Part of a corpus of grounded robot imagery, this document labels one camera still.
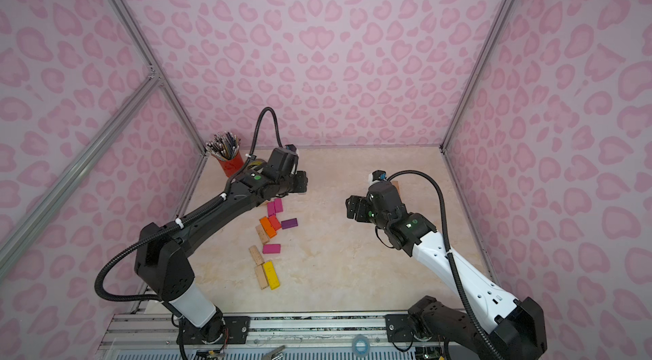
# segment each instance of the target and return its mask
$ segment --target pink leopard print wall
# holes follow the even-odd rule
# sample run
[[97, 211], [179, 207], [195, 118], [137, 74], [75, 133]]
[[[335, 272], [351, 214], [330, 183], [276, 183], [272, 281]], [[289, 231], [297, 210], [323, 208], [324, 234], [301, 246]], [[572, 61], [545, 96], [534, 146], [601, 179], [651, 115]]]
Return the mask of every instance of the pink leopard print wall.
[[2, 0], [0, 245], [144, 80], [106, 0]]
[[521, 0], [452, 161], [549, 359], [652, 358], [652, 0]]
[[501, 0], [127, 1], [205, 138], [380, 145], [441, 142]]
[[[0, 358], [93, 358], [114, 313], [100, 300], [97, 272], [174, 214], [199, 154], [157, 91], [0, 285]], [[135, 293], [134, 255], [105, 281]]]

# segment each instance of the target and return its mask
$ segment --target white arm segment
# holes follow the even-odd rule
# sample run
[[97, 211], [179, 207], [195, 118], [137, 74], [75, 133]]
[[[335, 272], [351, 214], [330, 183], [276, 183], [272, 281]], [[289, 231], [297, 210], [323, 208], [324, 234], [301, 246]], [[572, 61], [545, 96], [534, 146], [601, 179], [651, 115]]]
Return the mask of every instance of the white arm segment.
[[[487, 279], [457, 251], [451, 251], [473, 313], [485, 332], [491, 333], [497, 325], [493, 319], [497, 315], [506, 318], [517, 307], [514, 303], [516, 297]], [[441, 233], [429, 232], [421, 237], [421, 243], [412, 248], [412, 257], [437, 274], [458, 295]]]

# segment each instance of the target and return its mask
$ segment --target metal grate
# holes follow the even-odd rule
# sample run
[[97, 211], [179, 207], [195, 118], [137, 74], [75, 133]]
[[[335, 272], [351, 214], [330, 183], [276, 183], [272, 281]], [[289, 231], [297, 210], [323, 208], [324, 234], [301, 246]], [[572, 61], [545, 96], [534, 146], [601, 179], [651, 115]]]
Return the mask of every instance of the metal grate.
[[[227, 349], [224, 360], [261, 360], [269, 348]], [[188, 356], [194, 360], [196, 350]], [[350, 347], [347, 348], [286, 348], [284, 360], [357, 360]], [[401, 353], [394, 348], [371, 347], [367, 360], [414, 360], [414, 349]], [[158, 350], [121, 350], [115, 360], [181, 360], [179, 351], [173, 348]]]

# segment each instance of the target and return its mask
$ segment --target orange block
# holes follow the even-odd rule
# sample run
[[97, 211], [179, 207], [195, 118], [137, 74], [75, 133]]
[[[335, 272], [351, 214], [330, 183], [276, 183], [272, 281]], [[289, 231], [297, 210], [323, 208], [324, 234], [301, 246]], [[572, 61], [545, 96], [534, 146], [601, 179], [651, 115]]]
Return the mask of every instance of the orange block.
[[268, 217], [270, 224], [272, 224], [272, 227], [274, 230], [280, 230], [281, 229], [281, 223], [278, 221], [276, 216], [269, 216]]
[[263, 226], [263, 229], [265, 229], [265, 233], [267, 233], [269, 238], [276, 237], [276, 230], [274, 230], [268, 218], [266, 217], [261, 218], [260, 224]]

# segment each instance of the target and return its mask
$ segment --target tape roll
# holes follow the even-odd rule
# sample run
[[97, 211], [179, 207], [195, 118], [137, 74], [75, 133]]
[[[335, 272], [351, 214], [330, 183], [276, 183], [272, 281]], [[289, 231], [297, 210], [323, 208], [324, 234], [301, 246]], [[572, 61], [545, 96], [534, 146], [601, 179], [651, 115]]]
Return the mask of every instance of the tape roll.
[[353, 350], [354, 350], [354, 355], [356, 357], [366, 357], [369, 354], [369, 348], [371, 345], [369, 344], [369, 339], [364, 337], [363, 335], [357, 335], [354, 338], [354, 343], [353, 343]]

